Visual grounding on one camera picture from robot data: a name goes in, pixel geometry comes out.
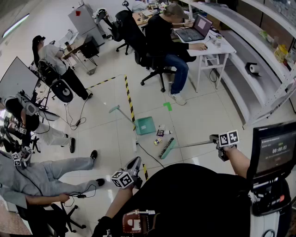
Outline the white desk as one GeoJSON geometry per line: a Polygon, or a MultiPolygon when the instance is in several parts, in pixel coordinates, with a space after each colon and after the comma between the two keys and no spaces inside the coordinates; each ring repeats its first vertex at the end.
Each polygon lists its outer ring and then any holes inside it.
{"type": "Polygon", "coordinates": [[[217,48],[215,38],[216,35],[208,32],[204,40],[189,43],[188,54],[197,57],[197,76],[190,78],[195,92],[199,91],[201,72],[203,70],[215,69],[218,71],[219,77],[215,81],[215,87],[218,88],[222,76],[224,75],[226,62],[229,56],[236,53],[236,50],[224,37],[222,37],[221,47],[217,48]]]}

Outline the black laptop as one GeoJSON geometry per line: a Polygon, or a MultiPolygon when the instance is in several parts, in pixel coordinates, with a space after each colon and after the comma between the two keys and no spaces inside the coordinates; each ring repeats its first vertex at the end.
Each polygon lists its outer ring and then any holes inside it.
{"type": "Polygon", "coordinates": [[[204,40],[212,26],[212,21],[198,14],[193,27],[175,30],[184,42],[204,40]]]}

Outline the wooden desk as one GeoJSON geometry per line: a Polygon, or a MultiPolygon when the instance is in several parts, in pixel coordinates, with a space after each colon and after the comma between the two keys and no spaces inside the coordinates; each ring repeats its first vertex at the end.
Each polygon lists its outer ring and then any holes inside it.
{"type": "Polygon", "coordinates": [[[92,58],[88,58],[88,60],[90,62],[92,62],[95,67],[93,69],[88,69],[88,67],[84,64],[84,61],[82,61],[76,54],[80,51],[80,47],[83,45],[86,37],[81,37],[80,39],[77,39],[76,41],[74,41],[72,44],[68,44],[67,48],[65,49],[65,52],[63,53],[63,59],[64,60],[68,60],[69,58],[74,59],[74,61],[76,62],[76,64],[74,66],[72,66],[72,68],[75,69],[75,66],[79,66],[81,68],[83,68],[83,70],[88,74],[88,75],[93,75],[96,71],[96,67],[97,64],[94,61],[93,57],[92,58]]]}
{"type": "Polygon", "coordinates": [[[154,10],[145,10],[141,12],[132,13],[134,20],[138,26],[144,26],[147,24],[148,20],[154,16],[155,14],[159,13],[159,9],[154,10]]]}

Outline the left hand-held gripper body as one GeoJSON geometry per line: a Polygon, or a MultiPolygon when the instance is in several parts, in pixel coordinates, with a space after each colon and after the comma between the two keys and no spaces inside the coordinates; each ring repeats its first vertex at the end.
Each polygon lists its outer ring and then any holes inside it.
{"type": "Polygon", "coordinates": [[[121,169],[113,174],[111,181],[118,188],[125,189],[130,185],[133,185],[134,188],[140,189],[142,186],[142,179],[138,175],[140,167],[135,166],[128,168],[127,166],[124,169],[121,169]]]}

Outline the white and black device stand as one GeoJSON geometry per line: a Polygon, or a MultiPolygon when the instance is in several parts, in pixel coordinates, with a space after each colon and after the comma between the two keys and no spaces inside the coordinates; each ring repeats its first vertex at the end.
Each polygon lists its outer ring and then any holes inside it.
{"type": "Polygon", "coordinates": [[[290,189],[285,179],[250,193],[249,237],[285,237],[292,219],[290,189]]]}

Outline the black box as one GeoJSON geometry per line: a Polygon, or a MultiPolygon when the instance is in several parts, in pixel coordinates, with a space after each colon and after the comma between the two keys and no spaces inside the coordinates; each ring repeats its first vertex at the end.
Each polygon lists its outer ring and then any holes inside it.
{"type": "Polygon", "coordinates": [[[80,47],[80,51],[85,58],[92,58],[99,53],[99,45],[93,36],[89,36],[85,39],[83,45],[80,47]]]}

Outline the yellow black hazard tape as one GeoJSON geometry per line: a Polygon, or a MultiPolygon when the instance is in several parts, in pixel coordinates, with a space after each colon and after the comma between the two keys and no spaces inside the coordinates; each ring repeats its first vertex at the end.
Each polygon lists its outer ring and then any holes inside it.
{"type": "MultiPolygon", "coordinates": [[[[123,77],[124,77],[124,84],[125,84],[125,88],[126,88],[126,94],[127,94],[128,103],[129,103],[129,110],[130,110],[130,114],[131,114],[130,118],[132,118],[132,117],[135,118],[133,104],[132,104],[132,100],[131,100],[131,96],[130,96],[130,91],[129,91],[128,80],[127,80],[127,75],[126,74],[119,74],[117,76],[114,76],[114,77],[109,78],[107,80],[104,80],[102,82],[99,82],[99,83],[97,83],[95,85],[92,85],[92,86],[88,87],[87,89],[90,89],[90,88],[93,88],[95,86],[98,86],[98,85],[101,85],[103,83],[106,83],[108,81],[111,81],[111,80],[113,80],[113,79],[115,79],[115,78],[117,78],[117,77],[119,77],[121,75],[123,75],[123,77]]],[[[147,181],[149,179],[147,168],[146,168],[146,165],[144,163],[143,163],[142,166],[143,166],[143,171],[144,171],[144,175],[145,175],[145,180],[147,181]]]]}

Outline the green broom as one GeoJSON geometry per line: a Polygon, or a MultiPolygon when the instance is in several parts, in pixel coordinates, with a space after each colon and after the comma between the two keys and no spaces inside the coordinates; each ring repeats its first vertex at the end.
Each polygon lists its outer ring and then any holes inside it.
{"type": "Polygon", "coordinates": [[[160,159],[165,159],[168,154],[170,153],[171,150],[173,149],[180,149],[180,148],[187,148],[187,147],[193,147],[193,146],[199,146],[199,145],[204,145],[204,144],[210,144],[213,143],[212,140],[208,141],[203,141],[199,143],[192,143],[192,144],[187,144],[187,145],[181,145],[181,146],[176,146],[176,140],[174,138],[171,138],[168,143],[165,145],[161,153],[159,154],[160,159]]]}

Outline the person's left forearm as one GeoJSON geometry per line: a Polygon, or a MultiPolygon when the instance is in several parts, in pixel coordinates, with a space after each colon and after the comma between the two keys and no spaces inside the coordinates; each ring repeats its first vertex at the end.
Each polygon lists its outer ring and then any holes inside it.
{"type": "Polygon", "coordinates": [[[134,185],[119,189],[105,216],[113,218],[124,204],[133,196],[134,185]]]}

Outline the grey metal cabinet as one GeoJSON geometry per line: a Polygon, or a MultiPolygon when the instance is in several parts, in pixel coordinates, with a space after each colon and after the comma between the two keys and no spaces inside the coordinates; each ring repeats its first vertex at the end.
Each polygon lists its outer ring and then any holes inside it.
{"type": "Polygon", "coordinates": [[[72,10],[68,15],[80,36],[93,36],[99,46],[105,43],[103,36],[105,32],[100,23],[96,24],[92,18],[93,10],[88,4],[83,4],[72,10]],[[81,11],[80,16],[76,16],[75,11],[81,11]]]}

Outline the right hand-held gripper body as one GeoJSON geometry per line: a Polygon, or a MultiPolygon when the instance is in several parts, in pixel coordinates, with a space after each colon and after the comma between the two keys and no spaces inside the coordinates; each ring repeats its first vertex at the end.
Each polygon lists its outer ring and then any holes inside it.
{"type": "Polygon", "coordinates": [[[239,143],[239,135],[238,130],[228,131],[223,134],[218,135],[218,143],[216,146],[216,149],[218,150],[218,157],[222,161],[227,161],[228,157],[226,155],[226,152],[224,150],[225,147],[237,147],[237,144],[239,143]]]}

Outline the black office chair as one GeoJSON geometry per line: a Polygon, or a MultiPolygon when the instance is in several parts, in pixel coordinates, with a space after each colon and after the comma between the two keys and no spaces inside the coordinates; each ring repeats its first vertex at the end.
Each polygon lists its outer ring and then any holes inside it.
{"type": "Polygon", "coordinates": [[[27,209],[16,206],[20,217],[27,221],[33,237],[66,237],[67,232],[75,233],[72,226],[85,229],[86,225],[80,225],[71,219],[72,214],[79,207],[74,205],[70,212],[66,212],[64,204],[50,205],[50,210],[44,206],[31,205],[27,209]]]}
{"type": "Polygon", "coordinates": [[[151,50],[148,49],[146,38],[130,11],[122,10],[116,14],[116,18],[119,23],[119,34],[123,40],[134,49],[135,62],[147,69],[153,69],[153,72],[141,81],[141,85],[145,85],[145,81],[153,76],[159,75],[162,85],[161,92],[165,92],[162,74],[175,74],[175,71],[165,68],[165,54],[161,51],[151,52],[151,50]]]}
{"type": "MultiPolygon", "coordinates": [[[[111,22],[107,16],[105,16],[103,18],[103,21],[105,21],[105,23],[107,23],[107,25],[109,26],[109,30],[111,31],[112,34],[112,39],[116,42],[120,42],[123,40],[123,37],[120,34],[120,30],[121,30],[121,23],[114,21],[111,22]]],[[[124,44],[120,45],[119,47],[116,48],[116,52],[119,52],[119,49],[122,47],[126,47],[125,49],[125,55],[128,55],[128,49],[129,49],[129,44],[125,41],[124,44]]]]}

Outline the green dustpan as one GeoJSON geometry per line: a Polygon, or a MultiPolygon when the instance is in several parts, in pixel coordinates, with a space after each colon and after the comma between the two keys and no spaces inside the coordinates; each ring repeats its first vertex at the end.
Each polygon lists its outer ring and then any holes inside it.
{"type": "Polygon", "coordinates": [[[137,135],[146,135],[153,132],[156,132],[156,127],[152,117],[144,117],[135,119],[134,117],[129,118],[121,109],[120,105],[117,105],[109,110],[109,113],[114,111],[119,111],[129,122],[133,124],[135,127],[135,131],[137,135]]]}

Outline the grey flat panel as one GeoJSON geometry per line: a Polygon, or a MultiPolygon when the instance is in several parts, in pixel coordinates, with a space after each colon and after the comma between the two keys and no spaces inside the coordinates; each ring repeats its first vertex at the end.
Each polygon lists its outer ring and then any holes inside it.
{"type": "Polygon", "coordinates": [[[6,99],[24,91],[32,96],[39,78],[16,57],[0,81],[0,98],[6,99]]]}

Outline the person's right forearm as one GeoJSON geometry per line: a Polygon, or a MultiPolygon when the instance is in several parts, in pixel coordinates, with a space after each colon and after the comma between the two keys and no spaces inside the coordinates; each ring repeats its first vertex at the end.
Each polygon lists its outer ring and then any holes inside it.
{"type": "Polygon", "coordinates": [[[223,150],[230,160],[235,174],[243,178],[247,178],[247,171],[250,166],[250,160],[235,146],[225,146],[223,147],[223,150]]]}

